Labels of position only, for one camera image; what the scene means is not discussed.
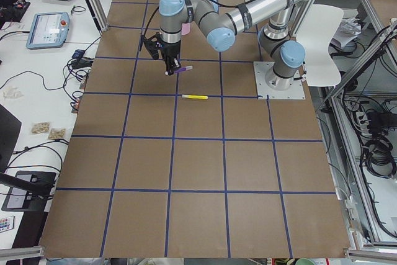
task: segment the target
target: computer monitor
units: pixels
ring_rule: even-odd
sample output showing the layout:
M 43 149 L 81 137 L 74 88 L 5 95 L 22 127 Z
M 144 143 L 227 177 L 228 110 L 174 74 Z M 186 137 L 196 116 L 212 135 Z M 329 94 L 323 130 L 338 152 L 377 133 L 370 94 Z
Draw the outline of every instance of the computer monitor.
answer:
M 16 146 L 22 123 L 0 105 L 0 184 L 9 186 L 3 211 L 42 211 L 54 186 L 55 173 L 18 171 L 5 174 Z

